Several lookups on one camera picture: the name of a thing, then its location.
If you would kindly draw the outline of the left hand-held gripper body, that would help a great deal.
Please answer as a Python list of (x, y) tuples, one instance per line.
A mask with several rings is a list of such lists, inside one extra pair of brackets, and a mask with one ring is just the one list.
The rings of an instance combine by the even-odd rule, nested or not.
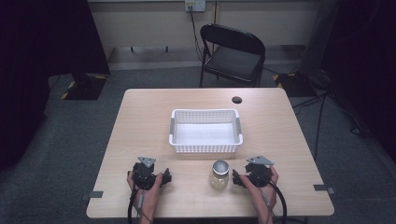
[(133, 167), (134, 189), (149, 190), (156, 179), (154, 172), (155, 158), (139, 157)]

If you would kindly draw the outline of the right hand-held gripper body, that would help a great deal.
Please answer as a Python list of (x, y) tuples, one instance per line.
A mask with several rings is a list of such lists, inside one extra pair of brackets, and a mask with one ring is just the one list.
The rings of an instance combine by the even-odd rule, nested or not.
[(273, 164), (263, 155), (247, 158), (247, 165), (245, 166), (247, 179), (257, 188), (267, 186), (272, 180), (273, 174), (270, 165)]

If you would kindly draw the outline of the glass jar with silver lid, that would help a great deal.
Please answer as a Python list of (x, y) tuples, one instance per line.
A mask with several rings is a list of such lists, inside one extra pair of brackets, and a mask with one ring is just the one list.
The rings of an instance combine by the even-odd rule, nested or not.
[(225, 189), (229, 181), (229, 164), (224, 160), (216, 160), (209, 173), (209, 185), (213, 189)]

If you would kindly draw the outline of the white plastic basket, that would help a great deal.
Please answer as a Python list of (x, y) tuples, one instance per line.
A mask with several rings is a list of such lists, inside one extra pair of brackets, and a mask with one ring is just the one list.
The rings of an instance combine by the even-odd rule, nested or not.
[(169, 144), (176, 153), (235, 153), (243, 144), (236, 109), (175, 109)]

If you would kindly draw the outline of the person's left hand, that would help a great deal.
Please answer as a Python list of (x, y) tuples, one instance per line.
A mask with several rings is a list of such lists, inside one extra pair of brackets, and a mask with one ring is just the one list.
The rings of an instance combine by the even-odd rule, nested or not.
[(139, 189), (134, 183), (134, 172), (129, 171), (127, 176), (127, 183), (131, 189), (131, 192), (135, 192), (137, 196), (143, 195), (142, 208), (154, 209), (159, 201), (160, 187), (163, 181), (163, 173), (156, 175), (155, 182), (151, 189), (142, 190)]

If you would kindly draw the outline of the person's right hand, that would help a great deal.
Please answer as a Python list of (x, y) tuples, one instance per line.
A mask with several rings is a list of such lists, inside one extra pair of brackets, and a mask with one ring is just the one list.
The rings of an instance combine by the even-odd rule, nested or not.
[(253, 206), (255, 210), (259, 207), (269, 207), (270, 209), (273, 209), (276, 205), (276, 190), (270, 186), (267, 185), (262, 188), (258, 188), (254, 186), (248, 177), (241, 176), (242, 178), (246, 179), (246, 185), (247, 185), (247, 190), (250, 193), (251, 201), (253, 203)]

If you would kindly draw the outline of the grey tape strip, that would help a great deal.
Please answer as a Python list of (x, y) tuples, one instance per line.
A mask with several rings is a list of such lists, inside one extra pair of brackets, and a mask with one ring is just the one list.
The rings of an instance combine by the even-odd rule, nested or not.
[(81, 195), (82, 201), (88, 201), (91, 198), (102, 198), (104, 192), (103, 191), (91, 191), (89, 193), (83, 193)]
[(316, 185), (314, 185), (314, 190), (315, 191), (326, 191), (328, 194), (334, 194), (335, 193), (335, 189), (334, 188), (327, 187), (324, 184), (316, 184)]

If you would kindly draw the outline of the black metal stand leg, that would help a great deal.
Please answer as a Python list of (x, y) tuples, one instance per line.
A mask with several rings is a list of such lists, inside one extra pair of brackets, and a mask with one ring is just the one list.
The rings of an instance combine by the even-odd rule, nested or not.
[(323, 108), (324, 108), (324, 104), (326, 103), (327, 95), (328, 95), (328, 92), (324, 92), (323, 94), (320, 95), (321, 104), (320, 104), (320, 109), (319, 109), (319, 113), (318, 113), (318, 126), (317, 126), (317, 131), (316, 131), (314, 154), (313, 154), (314, 161), (316, 161), (317, 157), (318, 157), (319, 133), (320, 133), (320, 129), (321, 129), (321, 120), (322, 120), (322, 115), (323, 115)]

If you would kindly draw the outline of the black stand base yellow tape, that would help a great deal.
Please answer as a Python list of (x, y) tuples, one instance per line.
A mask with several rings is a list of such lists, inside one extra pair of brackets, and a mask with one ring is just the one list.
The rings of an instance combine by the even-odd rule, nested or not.
[(73, 73), (72, 77), (74, 80), (63, 94), (63, 100), (97, 100), (107, 81), (107, 76), (85, 73)]
[(316, 95), (309, 79), (302, 75), (274, 75), (273, 80), (276, 86), (283, 89), (289, 97), (310, 97)]

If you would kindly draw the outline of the black folding chair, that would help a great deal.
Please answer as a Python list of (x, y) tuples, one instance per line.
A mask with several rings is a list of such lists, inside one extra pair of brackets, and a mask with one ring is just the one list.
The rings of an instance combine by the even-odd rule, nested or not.
[(204, 43), (200, 84), (204, 74), (259, 87), (266, 48), (252, 33), (219, 24), (206, 24), (200, 30)]

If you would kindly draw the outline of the dark curtain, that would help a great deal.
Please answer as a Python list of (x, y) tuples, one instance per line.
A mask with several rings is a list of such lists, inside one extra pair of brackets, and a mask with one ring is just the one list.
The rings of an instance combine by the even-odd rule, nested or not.
[(0, 0), (0, 171), (35, 135), (49, 77), (108, 72), (88, 0)]
[(341, 0), (322, 67), (396, 162), (396, 0)]

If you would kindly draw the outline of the white wall socket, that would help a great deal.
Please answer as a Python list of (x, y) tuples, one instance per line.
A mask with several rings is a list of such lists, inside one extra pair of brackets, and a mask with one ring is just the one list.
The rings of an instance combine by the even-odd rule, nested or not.
[(206, 0), (185, 0), (185, 10), (187, 12), (205, 12)]

